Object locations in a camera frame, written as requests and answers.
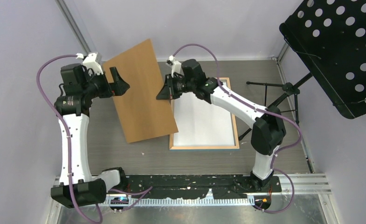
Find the brown backing board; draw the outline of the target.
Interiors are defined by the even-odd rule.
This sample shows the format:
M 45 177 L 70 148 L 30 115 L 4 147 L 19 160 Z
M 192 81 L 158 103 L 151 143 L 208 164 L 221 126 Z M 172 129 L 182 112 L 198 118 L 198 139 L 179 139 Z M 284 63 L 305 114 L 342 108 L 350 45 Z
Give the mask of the brown backing board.
M 152 139 L 178 132 L 168 100 L 157 100 L 164 85 L 151 39 L 147 39 L 103 63 L 109 82 L 116 67 L 129 84 L 127 92 L 113 97 L 127 143 Z

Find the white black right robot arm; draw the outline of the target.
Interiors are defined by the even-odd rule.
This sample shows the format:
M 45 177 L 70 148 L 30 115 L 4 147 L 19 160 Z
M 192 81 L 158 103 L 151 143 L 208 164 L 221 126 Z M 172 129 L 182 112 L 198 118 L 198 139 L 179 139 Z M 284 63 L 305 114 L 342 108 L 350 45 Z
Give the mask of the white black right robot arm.
M 165 76 L 156 99 L 175 100 L 184 93 L 193 93 L 197 99 L 220 107 L 244 121 L 251 129 L 251 145 L 256 151 L 249 183 L 256 191 L 264 191 L 274 174 L 274 156 L 286 135 L 280 110 L 276 106 L 257 105 L 237 95 L 219 79 L 207 77 L 195 59 L 181 63 L 170 56 L 166 64 L 171 73 Z

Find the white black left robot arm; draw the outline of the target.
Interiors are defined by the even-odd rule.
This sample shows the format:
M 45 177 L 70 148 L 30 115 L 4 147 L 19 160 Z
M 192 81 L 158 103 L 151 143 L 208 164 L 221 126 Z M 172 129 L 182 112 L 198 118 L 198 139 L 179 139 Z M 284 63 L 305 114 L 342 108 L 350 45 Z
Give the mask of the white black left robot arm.
M 111 67 L 113 82 L 104 73 L 75 63 L 61 68 L 63 83 L 55 109 L 62 116 L 62 170 L 57 187 L 52 187 L 51 197 L 67 208 L 103 203 L 110 189 L 117 193 L 127 190 L 128 181 L 121 167 L 109 168 L 93 177 L 88 162 L 87 132 L 90 108 L 95 98 L 122 96 L 130 88 L 116 67 Z

